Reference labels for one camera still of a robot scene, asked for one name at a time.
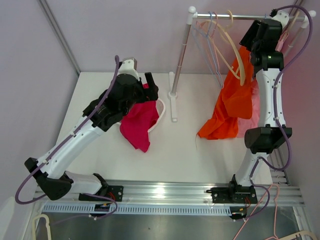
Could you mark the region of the magenta t shirt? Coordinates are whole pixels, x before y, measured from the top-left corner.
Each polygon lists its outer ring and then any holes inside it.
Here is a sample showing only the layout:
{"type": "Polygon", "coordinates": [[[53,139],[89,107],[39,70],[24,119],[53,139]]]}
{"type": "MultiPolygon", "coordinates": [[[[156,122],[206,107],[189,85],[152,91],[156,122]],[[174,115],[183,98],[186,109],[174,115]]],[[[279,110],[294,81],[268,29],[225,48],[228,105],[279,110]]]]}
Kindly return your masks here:
{"type": "Polygon", "coordinates": [[[119,130],[136,150],[146,153],[150,147],[148,129],[158,118],[156,101],[136,103],[122,119],[119,130]]]}

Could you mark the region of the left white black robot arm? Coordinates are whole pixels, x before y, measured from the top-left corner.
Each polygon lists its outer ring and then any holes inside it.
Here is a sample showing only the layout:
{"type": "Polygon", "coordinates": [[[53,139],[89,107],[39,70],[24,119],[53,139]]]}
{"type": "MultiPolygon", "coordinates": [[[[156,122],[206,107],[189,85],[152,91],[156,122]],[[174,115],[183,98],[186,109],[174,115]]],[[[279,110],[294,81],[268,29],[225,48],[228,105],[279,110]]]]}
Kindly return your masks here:
{"type": "Polygon", "coordinates": [[[68,193],[76,193],[81,201],[101,201],[111,187],[98,173],[75,174],[67,171],[74,159],[95,139],[121,122],[135,104],[156,101],[159,88],[152,73],[144,74],[147,87],[140,77],[121,73],[110,87],[83,111],[82,117],[70,134],[44,156],[28,158],[24,165],[38,186],[52,201],[68,193]]]}

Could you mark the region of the beige wooden hanger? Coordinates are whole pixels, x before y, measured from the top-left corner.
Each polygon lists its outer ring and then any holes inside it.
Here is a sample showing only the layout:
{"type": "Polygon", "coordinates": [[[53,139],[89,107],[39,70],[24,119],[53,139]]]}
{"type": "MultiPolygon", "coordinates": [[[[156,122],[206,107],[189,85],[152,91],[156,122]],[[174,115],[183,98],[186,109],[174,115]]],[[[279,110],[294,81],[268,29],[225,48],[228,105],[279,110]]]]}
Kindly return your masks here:
{"type": "Polygon", "coordinates": [[[246,81],[245,66],[240,51],[238,50],[236,44],[234,43],[233,39],[228,33],[228,29],[230,29],[233,26],[234,16],[230,10],[227,10],[227,13],[230,19],[229,25],[222,26],[219,23],[219,17],[216,14],[216,12],[209,12],[209,20],[205,20],[199,24],[199,28],[203,31],[204,37],[207,40],[208,49],[210,51],[212,63],[214,66],[214,74],[216,75],[219,84],[221,85],[221,88],[224,87],[224,84],[222,83],[219,59],[222,60],[222,62],[227,67],[231,75],[239,81],[240,86],[243,86],[246,81]],[[215,33],[219,33],[219,36],[222,39],[222,41],[225,42],[233,51],[237,67],[234,67],[233,65],[229,64],[226,57],[217,47],[215,43],[215,33]]]}

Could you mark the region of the orange t shirt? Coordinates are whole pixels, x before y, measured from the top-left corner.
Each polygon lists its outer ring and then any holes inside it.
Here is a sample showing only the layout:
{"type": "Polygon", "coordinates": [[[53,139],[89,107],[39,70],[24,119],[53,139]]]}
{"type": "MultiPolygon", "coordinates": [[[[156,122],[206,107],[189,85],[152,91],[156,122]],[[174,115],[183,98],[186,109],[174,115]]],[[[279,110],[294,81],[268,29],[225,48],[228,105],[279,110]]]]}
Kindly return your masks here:
{"type": "Polygon", "coordinates": [[[236,138],[239,133],[238,119],[249,120],[253,115],[252,76],[254,68],[250,63],[250,52],[239,48],[244,63],[245,83],[239,81],[228,72],[224,87],[217,98],[212,117],[198,131],[200,138],[222,140],[236,138]]]}

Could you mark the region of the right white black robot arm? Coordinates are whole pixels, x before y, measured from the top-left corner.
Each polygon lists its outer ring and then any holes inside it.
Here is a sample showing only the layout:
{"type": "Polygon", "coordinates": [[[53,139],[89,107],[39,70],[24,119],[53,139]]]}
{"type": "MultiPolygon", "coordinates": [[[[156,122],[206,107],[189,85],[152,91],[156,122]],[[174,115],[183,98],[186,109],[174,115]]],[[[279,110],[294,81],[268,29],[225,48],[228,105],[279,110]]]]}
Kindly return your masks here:
{"type": "Polygon", "coordinates": [[[255,170],[292,135],[292,128],[286,126],[281,103],[284,57],[276,47],[282,31],[283,25],[278,20],[255,20],[240,41],[240,45],[250,52],[253,75],[258,84],[259,121],[256,128],[245,132],[247,151],[228,185],[227,196],[234,203],[244,198],[257,202],[253,184],[255,170]]]}

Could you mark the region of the beige hanger holding pink shirt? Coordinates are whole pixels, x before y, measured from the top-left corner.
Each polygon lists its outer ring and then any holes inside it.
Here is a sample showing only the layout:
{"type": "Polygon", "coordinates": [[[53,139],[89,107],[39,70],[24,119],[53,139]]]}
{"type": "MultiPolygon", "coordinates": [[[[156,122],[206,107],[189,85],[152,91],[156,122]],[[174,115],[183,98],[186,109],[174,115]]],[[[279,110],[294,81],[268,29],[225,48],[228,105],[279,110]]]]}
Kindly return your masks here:
{"type": "MultiPolygon", "coordinates": [[[[298,10],[298,11],[296,12],[296,14],[294,15],[293,20],[292,20],[291,23],[289,24],[289,26],[288,26],[288,28],[287,28],[287,30],[286,30],[286,39],[289,37],[290,32],[291,32],[291,30],[293,29],[293,27],[294,27],[294,25],[295,25],[295,23],[296,23],[296,21],[297,21],[297,19],[298,19],[299,14],[300,14],[300,11],[298,10]]],[[[294,47],[294,45],[295,45],[295,43],[296,43],[296,41],[297,41],[296,38],[297,38],[298,35],[299,35],[299,33],[296,32],[296,33],[294,34],[294,36],[291,38],[291,41],[287,44],[287,47],[288,47],[289,50],[294,47]]]]}

